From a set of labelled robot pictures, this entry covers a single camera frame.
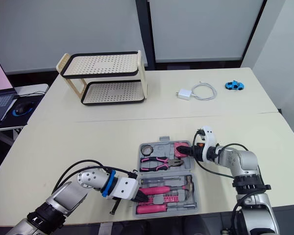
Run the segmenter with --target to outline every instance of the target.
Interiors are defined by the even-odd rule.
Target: pliers
[[[167,170],[167,169],[169,169],[170,166],[180,166],[180,165],[182,165],[184,163],[183,160],[180,160],[180,159],[169,160],[167,157],[149,157],[149,158],[141,159],[141,163],[151,162],[151,161],[163,162],[164,164],[162,164],[160,166],[153,167],[153,168],[143,168],[143,167],[141,167],[140,171]]]

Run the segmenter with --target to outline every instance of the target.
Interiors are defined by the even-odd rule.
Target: white table
[[[41,205],[73,162],[96,159],[132,170],[137,167],[141,143],[166,135],[173,141],[191,141],[203,125],[213,127],[221,145],[238,142],[257,155],[265,184],[272,186],[268,191],[272,206],[294,204],[294,133],[279,113],[92,122],[41,120],[24,127],[0,167],[0,226],[15,225]],[[229,173],[213,164],[206,166]],[[199,167],[193,173],[198,181],[200,213],[233,209],[236,191],[230,179]],[[112,216],[113,203],[98,192],[90,192],[66,223],[136,219],[133,202],[122,200]]]
[[[22,87],[15,87],[15,91],[18,95],[24,95],[24,94],[30,94],[34,92],[47,92],[49,86],[48,84],[37,84],[37,85],[29,85],[29,86],[22,86]],[[6,110],[6,112],[13,106],[16,100],[14,100],[9,108]],[[7,131],[7,130],[14,130],[14,129],[19,129],[23,128],[23,126],[12,126],[12,127],[4,127],[0,128],[1,131]],[[3,133],[0,133],[0,140],[5,142],[8,145],[12,145],[14,140],[8,136],[6,136]]]
[[[63,78],[58,76],[39,109],[32,115],[30,122],[137,120],[278,112],[249,68],[146,71],[146,80],[148,98],[143,103],[85,106],[81,105],[80,99]],[[226,82],[233,80],[243,82],[245,89],[227,90]],[[218,92],[216,99],[199,101],[191,98],[187,101],[176,97],[175,93],[181,88],[190,90],[200,81],[208,82],[215,87]],[[207,87],[197,88],[196,92],[202,96],[211,95]]]

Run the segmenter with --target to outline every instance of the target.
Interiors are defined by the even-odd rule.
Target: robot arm
[[[77,175],[77,180],[67,182],[58,188],[34,212],[21,220],[7,235],[49,235],[61,228],[65,219],[83,202],[92,190],[102,193],[107,199],[127,199],[147,201],[139,191],[138,181],[134,178],[115,177],[102,169],[88,169]]]
[[[256,155],[250,151],[228,147],[228,145],[224,147],[218,145],[209,126],[204,126],[196,134],[205,143],[198,143],[191,148],[180,146],[177,150],[194,156],[200,162],[215,163],[231,170],[234,179],[232,185],[238,193],[237,205],[242,207],[237,216],[239,234],[279,234],[279,227],[269,198],[264,193],[271,188],[262,180]],[[238,206],[235,207],[234,216],[232,216],[233,224]]]

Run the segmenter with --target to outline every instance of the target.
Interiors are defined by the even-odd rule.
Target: black cable
[[[266,190],[258,190],[258,191],[254,191],[254,192],[250,192],[248,194],[246,194],[244,197],[242,197],[240,200],[237,201],[237,203],[235,204],[232,214],[231,214],[231,228],[230,230],[233,232],[234,235],[236,235],[236,230],[235,230],[235,216],[236,216],[236,209],[237,207],[241,206],[242,203],[244,202],[244,200],[254,194],[258,194],[258,193],[264,193]]]
[[[91,159],[90,159],[90,160],[82,160],[82,161],[78,161],[78,162],[74,163],[73,165],[69,166],[69,168],[66,169],[66,170],[64,171],[64,173],[60,176],[58,182],[55,184],[55,186],[54,186],[54,188],[53,188],[53,190],[52,190],[52,193],[54,193],[54,192],[56,191],[56,189],[58,188],[59,183],[61,182],[61,180],[63,179],[63,177],[66,175],[66,173],[69,172],[69,170],[71,170],[74,166],[76,166],[76,165],[78,165],[78,164],[86,163],[86,162],[96,163],[96,164],[98,164],[98,165],[100,165],[100,166],[103,166],[103,164],[101,164],[100,162],[98,162],[98,161],[96,161],[96,160],[91,160]]]
[[[222,153],[227,147],[232,146],[232,145],[240,146],[240,147],[242,147],[243,149],[245,149],[246,151],[248,151],[248,149],[247,149],[244,145],[242,145],[242,144],[240,144],[240,143],[230,143],[230,144],[227,144],[226,146],[223,146],[223,147],[222,147],[222,149],[221,149],[220,152],[218,153],[218,156],[220,156],[221,153]]]
[[[259,171],[259,176],[260,176],[261,183],[262,183],[263,185],[265,185],[264,180],[263,180],[263,177],[262,177],[262,175],[261,175],[261,171],[260,171],[260,167],[259,167],[259,165],[258,165],[258,171]]]
[[[13,99],[17,99],[17,98],[20,98],[20,97],[27,97],[31,94],[40,94],[40,95],[45,95],[46,92],[43,92],[43,91],[37,91],[37,92],[33,92],[33,93],[29,93],[29,94],[17,94],[13,97]]]
[[[23,97],[23,96],[29,96],[31,94],[41,94],[41,95],[44,95],[46,94],[46,92],[43,92],[43,91],[37,91],[37,92],[33,92],[33,93],[29,93],[29,94],[21,94],[20,97]]]
[[[76,170],[74,171],[72,174],[70,174],[67,178],[65,178],[60,184],[59,186],[55,189],[55,191],[60,188],[62,185],[64,185],[64,183],[70,179],[72,176],[74,176],[75,174],[77,173],[80,173],[81,171],[84,171],[84,170],[89,170],[89,169],[110,169],[110,170],[116,170],[116,171],[120,171],[120,172],[123,172],[125,174],[131,174],[131,172],[129,171],[126,171],[126,170],[123,170],[123,169],[119,169],[119,168],[115,168],[115,167],[110,167],[110,166],[100,166],[100,165],[96,165],[96,166],[89,166],[89,167],[85,167],[85,168],[81,168],[79,170]]]
[[[196,137],[197,137],[198,133],[196,132],[196,134],[194,135],[194,139],[193,139],[193,155],[195,158],[196,163],[198,164],[198,166],[200,166],[202,169],[204,169],[205,171],[208,171],[209,173],[215,174],[215,175],[219,175],[219,176],[224,176],[230,179],[234,179],[233,176],[230,175],[225,175],[225,174],[221,174],[221,173],[217,173],[211,170],[208,170],[207,168],[205,168],[202,164],[200,164],[200,162],[197,160],[196,156],[195,156],[195,141],[196,141]]]

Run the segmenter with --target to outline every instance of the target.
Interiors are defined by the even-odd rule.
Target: white charger
[[[192,95],[192,91],[181,89],[179,92],[176,93],[176,96],[180,99],[190,100]]]
[[[194,89],[197,88],[197,87],[201,87],[201,86],[206,86],[206,87],[209,87],[213,93],[212,96],[210,97],[207,97],[207,98],[203,98],[203,97],[200,97],[198,95],[195,94],[194,92]],[[176,96],[180,99],[185,99],[185,100],[190,100],[191,99],[191,96],[193,96],[194,98],[198,99],[198,100],[212,100],[214,98],[216,98],[217,96],[217,91],[216,89],[211,86],[209,83],[206,83],[206,82],[199,82],[199,84],[195,85],[192,87],[192,90],[186,90],[186,89],[181,89],[179,92],[176,93]]]

